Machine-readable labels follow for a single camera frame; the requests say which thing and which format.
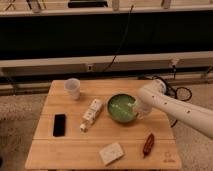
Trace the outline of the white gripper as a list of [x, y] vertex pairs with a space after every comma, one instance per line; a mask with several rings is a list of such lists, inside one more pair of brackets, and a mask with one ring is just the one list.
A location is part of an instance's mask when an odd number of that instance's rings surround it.
[[143, 119], [152, 111], [152, 107], [143, 103], [141, 100], [136, 100], [134, 105], [134, 113], [138, 119]]

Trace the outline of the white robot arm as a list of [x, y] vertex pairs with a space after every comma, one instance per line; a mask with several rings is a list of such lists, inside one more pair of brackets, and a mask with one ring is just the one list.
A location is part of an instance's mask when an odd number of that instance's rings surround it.
[[166, 95], [166, 90], [166, 84], [160, 79], [138, 89], [137, 105], [142, 115], [157, 108], [213, 139], [213, 110], [171, 98]]

